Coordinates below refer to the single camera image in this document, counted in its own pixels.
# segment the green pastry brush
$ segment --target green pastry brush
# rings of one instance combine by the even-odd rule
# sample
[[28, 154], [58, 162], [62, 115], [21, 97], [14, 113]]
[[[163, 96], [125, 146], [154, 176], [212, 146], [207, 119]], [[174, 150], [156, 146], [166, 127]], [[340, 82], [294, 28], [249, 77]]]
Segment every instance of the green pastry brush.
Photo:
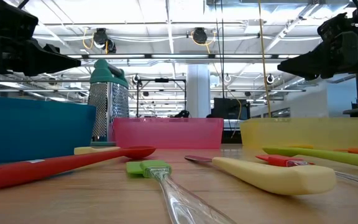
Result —
[[218, 209], [175, 183], [170, 176], [172, 168], [166, 162], [127, 162], [126, 166], [128, 174], [142, 174], [160, 183], [173, 224], [235, 223]]

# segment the pink plastic container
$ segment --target pink plastic container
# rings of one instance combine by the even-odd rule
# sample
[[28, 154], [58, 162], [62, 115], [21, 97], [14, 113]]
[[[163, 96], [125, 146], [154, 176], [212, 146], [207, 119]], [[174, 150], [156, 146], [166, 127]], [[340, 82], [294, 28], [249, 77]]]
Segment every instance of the pink plastic container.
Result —
[[219, 149], [221, 118], [115, 118], [119, 147], [154, 146], [160, 149]]

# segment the box grater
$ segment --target box grater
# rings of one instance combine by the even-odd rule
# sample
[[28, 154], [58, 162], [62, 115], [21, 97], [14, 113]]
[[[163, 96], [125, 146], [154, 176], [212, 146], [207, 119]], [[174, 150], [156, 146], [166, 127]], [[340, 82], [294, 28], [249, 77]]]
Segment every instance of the box grater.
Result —
[[114, 141], [112, 130], [114, 118], [128, 118], [128, 83], [124, 71], [98, 60], [91, 75], [88, 104], [96, 107], [93, 128], [94, 141]]

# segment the kitchen utensil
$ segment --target kitchen utensil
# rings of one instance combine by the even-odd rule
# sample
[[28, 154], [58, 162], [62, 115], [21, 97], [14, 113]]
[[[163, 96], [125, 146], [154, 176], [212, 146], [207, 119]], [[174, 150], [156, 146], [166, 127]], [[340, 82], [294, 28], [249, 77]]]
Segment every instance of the kitchen utensil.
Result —
[[24, 184], [112, 158], [126, 156], [141, 159], [154, 152], [150, 146], [138, 146], [109, 152], [63, 156], [50, 159], [15, 162], [0, 166], [0, 188]]
[[128, 82], [124, 71], [108, 64], [105, 59], [99, 59], [94, 64], [89, 83], [88, 105], [96, 107], [93, 137], [102, 144], [112, 144], [115, 118], [129, 117]]
[[334, 170], [321, 166], [277, 167], [225, 157], [185, 156], [195, 162], [212, 162], [222, 170], [262, 190], [280, 195], [318, 194], [336, 184]]
[[170, 176], [172, 168], [164, 161], [127, 162], [129, 174], [143, 174], [160, 183], [173, 224], [233, 224], [228, 216], [192, 194]]
[[281, 155], [259, 155], [256, 156], [256, 158], [267, 161], [269, 165], [280, 166], [280, 167], [314, 165], [314, 163], [306, 162], [303, 159], [292, 158], [292, 157], [281, 156]]
[[[260, 155], [260, 156], [256, 156], [259, 159], [262, 159], [264, 161], [267, 161], [269, 163], [269, 165], [273, 165], [273, 166], [282, 166], [282, 167], [288, 167], [288, 166], [303, 166], [303, 165], [313, 165], [313, 163], [311, 162], [306, 162], [303, 159], [299, 159], [299, 158], [293, 158], [293, 157], [288, 157], [288, 156], [281, 156], [281, 155]], [[335, 174], [338, 177], [342, 177], [345, 179], [349, 179], [349, 180], [353, 180], [358, 182], [358, 176], [357, 175], [351, 175], [351, 174], [346, 174], [346, 173], [342, 173], [342, 172], [338, 172], [335, 171]]]
[[343, 162], [358, 166], [358, 154], [333, 152], [319, 149], [301, 149], [292, 147], [264, 147], [263, 150], [267, 154], [278, 154], [282, 156], [304, 155], [321, 159], [329, 159], [331, 161]]
[[349, 149], [334, 149], [336, 152], [348, 152], [358, 154], [358, 148], [349, 148]]
[[107, 152], [107, 151], [113, 151], [118, 150], [120, 147], [101, 147], [101, 148], [94, 148], [94, 147], [76, 147], [74, 148], [74, 155], [82, 155], [82, 154], [89, 154], [89, 153], [95, 153], [95, 152]]

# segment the red silicone spoon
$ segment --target red silicone spoon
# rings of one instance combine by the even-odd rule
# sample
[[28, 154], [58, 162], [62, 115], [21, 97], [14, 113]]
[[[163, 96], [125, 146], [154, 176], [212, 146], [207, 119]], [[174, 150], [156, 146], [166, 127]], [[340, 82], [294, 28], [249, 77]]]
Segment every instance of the red silicone spoon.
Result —
[[151, 155], [155, 147], [137, 146], [108, 152], [62, 156], [49, 159], [15, 162], [0, 166], [0, 188], [44, 179], [55, 174], [121, 156], [141, 159]]

